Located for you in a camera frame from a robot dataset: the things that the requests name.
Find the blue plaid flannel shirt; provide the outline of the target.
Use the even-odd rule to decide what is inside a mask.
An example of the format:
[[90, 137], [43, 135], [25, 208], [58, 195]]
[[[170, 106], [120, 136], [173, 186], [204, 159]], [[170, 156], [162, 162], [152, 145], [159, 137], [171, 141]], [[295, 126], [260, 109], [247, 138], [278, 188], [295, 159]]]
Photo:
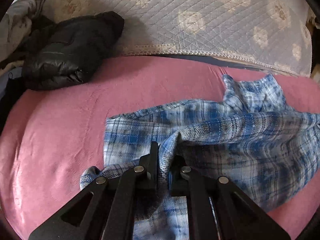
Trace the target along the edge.
[[200, 174], [228, 177], [264, 211], [285, 203], [319, 168], [319, 111], [289, 106], [272, 75], [235, 81], [224, 75], [222, 101], [190, 99], [106, 120], [104, 168], [80, 178], [85, 188], [98, 176], [121, 176], [159, 144], [158, 192], [146, 215], [137, 215], [134, 239], [188, 239], [187, 203], [168, 192], [174, 155]]

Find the pink fleece blanket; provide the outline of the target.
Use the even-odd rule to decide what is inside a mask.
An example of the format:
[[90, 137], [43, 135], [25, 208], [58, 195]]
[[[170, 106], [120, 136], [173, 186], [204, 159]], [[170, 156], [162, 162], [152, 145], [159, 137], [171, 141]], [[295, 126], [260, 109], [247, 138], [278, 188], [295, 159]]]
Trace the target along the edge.
[[107, 59], [89, 83], [26, 91], [1, 133], [1, 208], [22, 238], [80, 190], [87, 168], [102, 168], [106, 119], [185, 99], [221, 101], [223, 75], [235, 81], [256, 70], [155, 56]]

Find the black puffer jacket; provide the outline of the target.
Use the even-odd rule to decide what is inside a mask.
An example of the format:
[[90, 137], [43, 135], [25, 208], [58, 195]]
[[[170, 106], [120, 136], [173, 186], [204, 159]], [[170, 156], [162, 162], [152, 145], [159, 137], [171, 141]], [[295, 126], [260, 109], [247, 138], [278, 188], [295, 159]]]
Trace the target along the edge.
[[79, 16], [32, 33], [22, 76], [32, 90], [87, 83], [121, 37], [124, 19], [113, 11]]

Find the blue folded garment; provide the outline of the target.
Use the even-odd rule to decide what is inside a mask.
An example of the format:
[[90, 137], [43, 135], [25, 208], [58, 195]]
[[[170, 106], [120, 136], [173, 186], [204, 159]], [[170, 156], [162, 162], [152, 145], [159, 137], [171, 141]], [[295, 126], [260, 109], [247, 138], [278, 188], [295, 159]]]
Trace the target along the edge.
[[23, 85], [22, 67], [12, 68], [1, 76], [0, 99], [5, 95], [15, 92]]

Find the grey floral quilted mattress pad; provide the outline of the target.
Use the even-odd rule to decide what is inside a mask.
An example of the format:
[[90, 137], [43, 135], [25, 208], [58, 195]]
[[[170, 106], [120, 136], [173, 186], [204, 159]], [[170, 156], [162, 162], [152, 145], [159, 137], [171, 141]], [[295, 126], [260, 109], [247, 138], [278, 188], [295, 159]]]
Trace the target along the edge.
[[308, 77], [304, 0], [46, 0], [54, 22], [105, 11], [125, 21], [118, 55], [201, 55]]

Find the grey crumpled garment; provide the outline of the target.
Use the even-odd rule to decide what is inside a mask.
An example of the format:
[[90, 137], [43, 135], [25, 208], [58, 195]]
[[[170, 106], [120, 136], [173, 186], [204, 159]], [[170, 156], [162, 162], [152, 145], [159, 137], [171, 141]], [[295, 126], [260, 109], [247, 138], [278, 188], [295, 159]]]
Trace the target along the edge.
[[32, 20], [39, 17], [46, 0], [17, 0], [1, 20], [1, 61], [7, 59], [30, 34]]

